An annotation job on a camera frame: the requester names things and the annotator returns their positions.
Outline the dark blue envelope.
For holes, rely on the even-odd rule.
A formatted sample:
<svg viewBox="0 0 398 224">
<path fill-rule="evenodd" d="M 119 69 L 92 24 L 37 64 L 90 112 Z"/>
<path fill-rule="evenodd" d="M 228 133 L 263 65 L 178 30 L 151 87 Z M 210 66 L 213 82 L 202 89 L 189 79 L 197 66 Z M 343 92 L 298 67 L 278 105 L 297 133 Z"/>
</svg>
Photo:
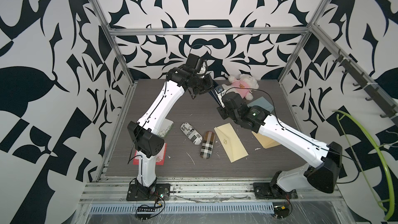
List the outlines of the dark blue envelope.
<svg viewBox="0 0 398 224">
<path fill-rule="evenodd" d="M 219 106 L 222 106 L 222 101 L 216 88 L 211 89 L 209 94 L 213 97 L 213 99 L 217 102 Z"/>
</svg>

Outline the light blue envelope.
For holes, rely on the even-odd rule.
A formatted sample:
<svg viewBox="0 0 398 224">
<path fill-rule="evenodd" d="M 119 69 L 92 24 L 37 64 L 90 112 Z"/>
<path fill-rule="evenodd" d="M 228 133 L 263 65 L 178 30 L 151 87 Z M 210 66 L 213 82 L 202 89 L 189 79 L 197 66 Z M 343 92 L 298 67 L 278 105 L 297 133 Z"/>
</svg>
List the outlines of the light blue envelope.
<svg viewBox="0 0 398 224">
<path fill-rule="evenodd" d="M 259 107 L 267 110 L 268 112 L 274 111 L 274 106 L 268 100 L 266 100 L 264 97 L 260 97 L 256 100 L 250 102 L 249 104 L 247 104 L 247 106 L 248 107 L 259 106 Z"/>
</svg>

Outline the cream envelope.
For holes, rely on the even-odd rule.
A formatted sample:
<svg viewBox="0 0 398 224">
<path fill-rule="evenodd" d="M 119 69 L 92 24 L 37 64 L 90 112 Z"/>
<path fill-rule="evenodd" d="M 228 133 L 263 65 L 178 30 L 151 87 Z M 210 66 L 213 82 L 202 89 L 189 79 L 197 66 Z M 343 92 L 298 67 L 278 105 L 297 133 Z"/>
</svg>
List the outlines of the cream envelope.
<svg viewBox="0 0 398 224">
<path fill-rule="evenodd" d="M 238 135 L 230 123 L 214 128 L 231 163 L 248 156 Z"/>
</svg>

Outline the white letter paper green border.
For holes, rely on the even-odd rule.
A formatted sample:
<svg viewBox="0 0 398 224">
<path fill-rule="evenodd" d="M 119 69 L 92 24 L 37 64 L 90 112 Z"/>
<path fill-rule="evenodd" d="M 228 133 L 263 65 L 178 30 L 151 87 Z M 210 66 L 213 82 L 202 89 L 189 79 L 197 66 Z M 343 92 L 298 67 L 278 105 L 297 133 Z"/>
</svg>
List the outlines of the white letter paper green border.
<svg viewBox="0 0 398 224">
<path fill-rule="evenodd" d="M 166 136 L 169 134 L 169 132 L 171 131 L 172 127 L 174 125 L 174 122 L 168 119 L 164 119 L 164 121 L 162 122 L 159 132 L 157 133 L 157 136 L 159 136 L 160 138 L 166 138 Z"/>
</svg>

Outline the tan envelope gold emblem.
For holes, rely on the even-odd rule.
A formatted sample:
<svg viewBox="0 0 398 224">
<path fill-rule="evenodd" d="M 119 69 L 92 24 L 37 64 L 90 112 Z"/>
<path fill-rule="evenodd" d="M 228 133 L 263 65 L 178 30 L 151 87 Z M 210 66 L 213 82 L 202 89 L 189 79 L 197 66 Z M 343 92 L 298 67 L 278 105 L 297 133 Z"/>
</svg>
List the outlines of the tan envelope gold emblem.
<svg viewBox="0 0 398 224">
<path fill-rule="evenodd" d="M 264 136 L 259 133 L 255 133 L 253 131 L 252 131 L 252 134 L 255 136 L 255 138 L 258 140 L 258 142 L 261 144 L 261 146 L 264 149 L 268 149 L 268 148 L 272 148 L 272 147 L 276 147 L 276 146 L 280 145 L 277 141 L 273 140 L 270 137 Z"/>
</svg>

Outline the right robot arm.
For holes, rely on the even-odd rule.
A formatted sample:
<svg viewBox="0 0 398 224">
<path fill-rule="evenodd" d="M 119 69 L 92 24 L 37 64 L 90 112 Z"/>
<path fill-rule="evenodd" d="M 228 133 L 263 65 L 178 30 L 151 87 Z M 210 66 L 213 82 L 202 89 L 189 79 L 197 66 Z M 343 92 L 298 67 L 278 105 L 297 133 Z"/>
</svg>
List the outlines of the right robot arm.
<svg viewBox="0 0 398 224">
<path fill-rule="evenodd" d="M 342 168 L 340 144 L 312 139 L 264 108 L 248 107 L 235 92 L 217 93 L 217 99 L 222 119 L 230 118 L 244 129 L 271 138 L 305 160 L 301 167 L 277 172 L 268 186 L 268 195 L 280 198 L 297 189 L 316 189 L 326 194 L 334 192 Z"/>
</svg>

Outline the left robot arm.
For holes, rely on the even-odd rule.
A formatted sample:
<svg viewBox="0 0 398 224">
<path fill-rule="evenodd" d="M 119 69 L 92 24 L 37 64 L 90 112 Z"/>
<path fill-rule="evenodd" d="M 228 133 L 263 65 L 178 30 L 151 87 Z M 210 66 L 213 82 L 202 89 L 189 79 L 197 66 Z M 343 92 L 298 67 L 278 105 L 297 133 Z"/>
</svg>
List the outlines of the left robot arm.
<svg viewBox="0 0 398 224">
<path fill-rule="evenodd" d="M 189 54 L 185 64 L 168 71 L 162 90 L 147 112 L 137 122 L 128 124 L 127 129 L 137 151 L 134 158 L 139 159 L 135 183 L 138 188 L 154 192 L 157 181 L 155 157 L 164 146 L 164 139 L 158 136 L 161 125 L 186 91 L 195 98 L 213 89 L 214 83 L 207 71 L 206 59 Z"/>
</svg>

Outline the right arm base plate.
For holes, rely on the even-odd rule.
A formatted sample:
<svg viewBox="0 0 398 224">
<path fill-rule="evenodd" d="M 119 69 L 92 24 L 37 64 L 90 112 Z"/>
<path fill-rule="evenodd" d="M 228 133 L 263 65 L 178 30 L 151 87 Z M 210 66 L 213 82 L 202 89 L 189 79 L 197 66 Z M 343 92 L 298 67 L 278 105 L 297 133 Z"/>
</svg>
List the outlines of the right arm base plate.
<svg viewBox="0 0 398 224">
<path fill-rule="evenodd" d="M 297 199 L 296 190 L 285 192 L 276 184 L 272 183 L 253 183 L 253 189 L 256 199 L 274 200 L 274 199 Z"/>
</svg>

